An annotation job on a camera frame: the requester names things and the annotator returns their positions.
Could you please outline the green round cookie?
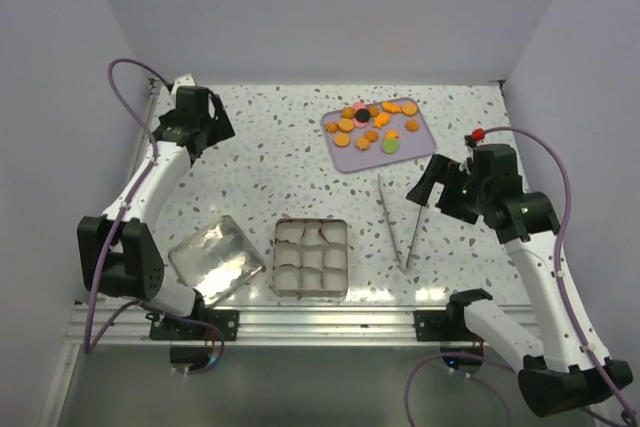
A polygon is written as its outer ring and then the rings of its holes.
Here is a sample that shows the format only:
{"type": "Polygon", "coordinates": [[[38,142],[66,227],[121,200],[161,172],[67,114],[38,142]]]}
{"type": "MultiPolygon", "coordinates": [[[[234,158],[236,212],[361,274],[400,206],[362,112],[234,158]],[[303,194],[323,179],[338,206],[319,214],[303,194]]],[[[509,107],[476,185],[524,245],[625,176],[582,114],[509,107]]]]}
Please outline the green round cookie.
{"type": "Polygon", "coordinates": [[[382,143],[382,150],[386,154],[394,154],[399,148],[399,143],[397,139],[394,138],[385,138],[382,143]]]}

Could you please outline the orange fish cookie front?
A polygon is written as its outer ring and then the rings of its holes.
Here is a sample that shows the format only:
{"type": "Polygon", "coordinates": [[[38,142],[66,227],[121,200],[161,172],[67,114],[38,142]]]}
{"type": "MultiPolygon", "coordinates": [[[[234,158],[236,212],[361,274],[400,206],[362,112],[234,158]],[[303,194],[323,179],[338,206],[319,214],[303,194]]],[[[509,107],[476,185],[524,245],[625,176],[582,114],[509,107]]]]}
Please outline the orange fish cookie front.
{"type": "Polygon", "coordinates": [[[384,138],[397,140],[399,138],[399,133],[395,130],[390,130],[385,133],[384,138]]]}

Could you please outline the orange chip cookie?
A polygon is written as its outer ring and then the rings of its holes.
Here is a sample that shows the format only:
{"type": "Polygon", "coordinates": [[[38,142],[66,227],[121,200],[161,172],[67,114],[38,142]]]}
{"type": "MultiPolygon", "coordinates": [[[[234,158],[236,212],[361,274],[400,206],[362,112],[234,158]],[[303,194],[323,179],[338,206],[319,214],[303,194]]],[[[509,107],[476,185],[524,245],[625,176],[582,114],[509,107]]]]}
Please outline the orange chip cookie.
{"type": "Polygon", "coordinates": [[[367,131],[364,134],[364,137],[369,141],[369,142],[376,142],[379,139],[379,135],[377,132],[375,131],[367,131]]]}

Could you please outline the orange flower cookie front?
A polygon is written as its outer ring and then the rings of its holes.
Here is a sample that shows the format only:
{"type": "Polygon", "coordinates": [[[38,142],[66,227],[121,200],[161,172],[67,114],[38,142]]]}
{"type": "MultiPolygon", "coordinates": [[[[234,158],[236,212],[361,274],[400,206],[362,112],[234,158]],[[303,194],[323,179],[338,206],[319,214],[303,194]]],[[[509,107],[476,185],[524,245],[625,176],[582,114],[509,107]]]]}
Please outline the orange flower cookie front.
{"type": "Polygon", "coordinates": [[[359,151],[366,151],[370,147],[370,141],[366,138],[360,138],[356,141],[356,148],[359,151]]]}

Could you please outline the orange round cookie front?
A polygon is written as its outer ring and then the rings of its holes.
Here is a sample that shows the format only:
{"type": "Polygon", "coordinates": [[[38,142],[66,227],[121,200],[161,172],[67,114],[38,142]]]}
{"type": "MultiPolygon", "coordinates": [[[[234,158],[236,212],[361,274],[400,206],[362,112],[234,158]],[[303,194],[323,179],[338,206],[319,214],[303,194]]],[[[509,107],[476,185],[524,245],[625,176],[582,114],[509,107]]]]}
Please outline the orange round cookie front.
{"type": "Polygon", "coordinates": [[[337,132],[333,137],[333,143],[340,148],[347,147],[350,144],[350,137],[347,133],[337,132]]]}

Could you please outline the metal serving tongs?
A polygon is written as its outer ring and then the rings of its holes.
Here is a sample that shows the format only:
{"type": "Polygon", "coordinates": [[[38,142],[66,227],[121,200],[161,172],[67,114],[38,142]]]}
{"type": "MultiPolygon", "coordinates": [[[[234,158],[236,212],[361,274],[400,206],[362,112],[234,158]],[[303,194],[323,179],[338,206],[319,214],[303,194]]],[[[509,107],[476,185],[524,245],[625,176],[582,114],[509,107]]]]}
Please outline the metal serving tongs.
{"type": "Polygon", "coordinates": [[[422,205],[417,207],[412,233],[402,233],[401,230],[407,226],[407,223],[392,214],[391,205],[388,202],[386,186],[381,174],[378,174],[376,177],[376,186],[384,224],[386,225],[391,241],[396,267],[402,274],[408,274],[412,270],[412,264],[415,260],[414,250],[421,232],[425,207],[422,205]]]}

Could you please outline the orange round sandwich cookie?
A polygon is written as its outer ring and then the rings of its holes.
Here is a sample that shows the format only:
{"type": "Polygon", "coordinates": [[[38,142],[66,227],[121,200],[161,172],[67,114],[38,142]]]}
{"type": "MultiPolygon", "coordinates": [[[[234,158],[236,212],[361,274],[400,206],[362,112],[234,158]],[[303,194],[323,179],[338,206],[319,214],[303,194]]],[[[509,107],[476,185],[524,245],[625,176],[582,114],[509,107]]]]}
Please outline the orange round sandwich cookie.
{"type": "Polygon", "coordinates": [[[342,132],[349,133],[354,129],[354,124],[351,119],[342,118],[338,122],[338,127],[342,132]]]}

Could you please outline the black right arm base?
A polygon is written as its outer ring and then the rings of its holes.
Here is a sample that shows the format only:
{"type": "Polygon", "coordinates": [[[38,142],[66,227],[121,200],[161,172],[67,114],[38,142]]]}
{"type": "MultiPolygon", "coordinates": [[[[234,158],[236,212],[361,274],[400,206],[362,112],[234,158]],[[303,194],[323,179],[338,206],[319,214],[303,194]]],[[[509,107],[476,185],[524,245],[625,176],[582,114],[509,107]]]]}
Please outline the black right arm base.
{"type": "Polygon", "coordinates": [[[464,309],[481,300],[492,300],[484,289],[470,289],[449,296],[443,310],[420,309],[413,312],[414,331],[418,342],[475,342],[481,338],[472,333],[464,320],[464,309]]]}

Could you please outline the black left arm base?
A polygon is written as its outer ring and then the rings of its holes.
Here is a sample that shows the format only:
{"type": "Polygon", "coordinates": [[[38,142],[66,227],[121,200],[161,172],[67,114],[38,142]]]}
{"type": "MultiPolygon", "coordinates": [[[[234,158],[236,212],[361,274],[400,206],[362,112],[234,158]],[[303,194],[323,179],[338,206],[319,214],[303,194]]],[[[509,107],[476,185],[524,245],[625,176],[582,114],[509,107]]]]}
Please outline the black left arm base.
{"type": "MultiPolygon", "coordinates": [[[[147,313],[145,318],[151,322],[149,338],[154,341],[211,341],[219,338],[206,326],[170,320],[157,313],[147,313]]],[[[201,322],[216,327],[225,341],[235,341],[240,326],[240,313],[237,310],[208,310],[201,322]]]]}

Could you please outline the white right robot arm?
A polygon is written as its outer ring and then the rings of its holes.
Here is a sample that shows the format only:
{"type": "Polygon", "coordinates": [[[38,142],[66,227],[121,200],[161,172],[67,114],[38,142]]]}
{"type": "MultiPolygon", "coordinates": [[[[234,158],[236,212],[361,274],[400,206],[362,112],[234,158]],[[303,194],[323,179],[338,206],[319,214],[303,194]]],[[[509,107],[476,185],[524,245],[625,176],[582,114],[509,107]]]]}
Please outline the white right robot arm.
{"type": "Polygon", "coordinates": [[[476,145],[464,162],[434,155],[407,200],[496,233],[524,284],[540,330],[533,336],[483,289],[452,294],[443,327],[457,339],[489,343],[514,370],[521,395],[538,417],[587,408],[633,381],[595,332],[558,242],[561,224],[550,199],[525,192],[516,151],[507,144],[476,145]]]}

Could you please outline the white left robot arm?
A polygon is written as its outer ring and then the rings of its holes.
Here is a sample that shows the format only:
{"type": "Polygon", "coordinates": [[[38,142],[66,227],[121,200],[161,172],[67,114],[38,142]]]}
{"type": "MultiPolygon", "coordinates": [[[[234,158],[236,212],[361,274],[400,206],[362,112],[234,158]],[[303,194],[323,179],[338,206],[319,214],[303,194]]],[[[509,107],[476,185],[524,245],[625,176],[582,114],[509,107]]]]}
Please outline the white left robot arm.
{"type": "Polygon", "coordinates": [[[159,117],[142,165],[101,215],[81,219],[77,239],[89,319],[100,294],[126,298],[174,315],[175,331],[193,340],[207,330],[208,316],[195,307],[196,290],[165,272],[152,230],[170,194],[203,152],[235,132],[220,97],[210,89],[177,85],[172,95],[174,108],[159,117]]]}

